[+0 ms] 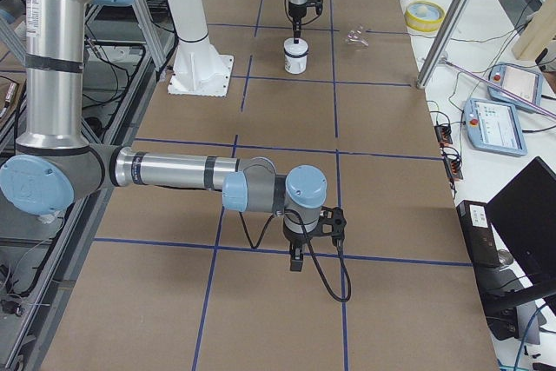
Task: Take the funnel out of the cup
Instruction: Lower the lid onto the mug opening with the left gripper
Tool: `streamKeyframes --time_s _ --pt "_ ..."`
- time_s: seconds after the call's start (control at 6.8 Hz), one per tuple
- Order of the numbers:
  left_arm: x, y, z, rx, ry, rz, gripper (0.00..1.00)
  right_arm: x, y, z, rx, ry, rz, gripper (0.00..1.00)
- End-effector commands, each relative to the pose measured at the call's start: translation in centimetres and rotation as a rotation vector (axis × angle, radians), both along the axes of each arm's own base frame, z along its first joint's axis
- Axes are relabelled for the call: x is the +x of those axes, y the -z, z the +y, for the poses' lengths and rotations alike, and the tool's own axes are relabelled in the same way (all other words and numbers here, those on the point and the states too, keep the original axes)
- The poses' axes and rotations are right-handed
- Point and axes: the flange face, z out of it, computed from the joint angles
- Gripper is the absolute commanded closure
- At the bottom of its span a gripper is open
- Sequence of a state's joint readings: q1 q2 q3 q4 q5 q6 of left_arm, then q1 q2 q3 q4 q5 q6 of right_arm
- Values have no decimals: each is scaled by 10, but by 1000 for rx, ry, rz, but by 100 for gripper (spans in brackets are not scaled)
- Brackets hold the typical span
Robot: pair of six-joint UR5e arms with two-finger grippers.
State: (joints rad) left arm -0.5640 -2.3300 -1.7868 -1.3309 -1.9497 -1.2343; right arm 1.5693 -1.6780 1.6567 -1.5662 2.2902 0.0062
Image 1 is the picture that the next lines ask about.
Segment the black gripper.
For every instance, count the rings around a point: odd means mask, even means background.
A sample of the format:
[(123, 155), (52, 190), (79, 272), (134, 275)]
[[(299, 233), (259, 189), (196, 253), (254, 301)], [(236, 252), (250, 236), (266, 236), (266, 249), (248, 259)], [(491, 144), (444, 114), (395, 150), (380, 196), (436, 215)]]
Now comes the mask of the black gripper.
[(294, 44), (301, 39), (301, 21), (307, 15), (307, 5), (304, 4), (288, 4), (288, 16), (292, 21)]
[(303, 249), (307, 239), (303, 234), (287, 232), (289, 241), (290, 267), (291, 272), (301, 272), (303, 268)]

